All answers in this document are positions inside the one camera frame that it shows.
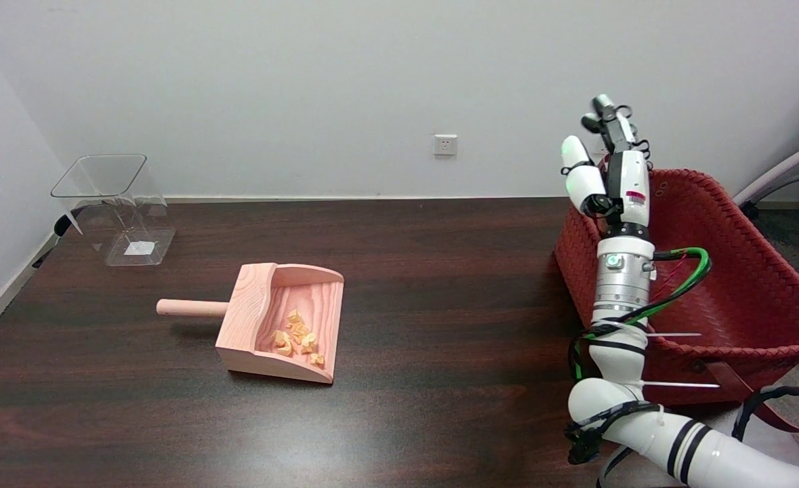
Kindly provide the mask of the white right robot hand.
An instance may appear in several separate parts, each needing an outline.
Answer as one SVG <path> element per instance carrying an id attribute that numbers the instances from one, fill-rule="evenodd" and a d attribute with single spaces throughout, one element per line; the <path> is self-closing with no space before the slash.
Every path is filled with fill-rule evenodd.
<path id="1" fill-rule="evenodd" d="M 569 200 L 579 213 L 604 220 L 604 236 L 649 240 L 649 144 L 637 140 L 630 107 L 614 104 L 605 94 L 594 97 L 591 106 L 581 124 L 600 136 L 608 158 L 601 169 L 579 137 L 561 142 L 560 172 Z"/>

